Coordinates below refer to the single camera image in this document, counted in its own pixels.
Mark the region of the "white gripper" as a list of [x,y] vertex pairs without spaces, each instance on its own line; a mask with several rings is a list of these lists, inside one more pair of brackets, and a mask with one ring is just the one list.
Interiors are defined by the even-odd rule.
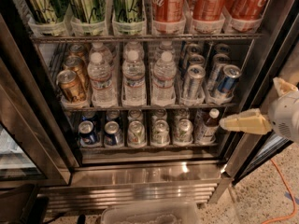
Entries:
[[268,116],[263,115],[259,108],[249,109],[221,118],[223,130],[267,134],[273,128],[277,135],[299,143],[298,88],[280,77],[274,77],[273,83],[279,98],[269,106]]

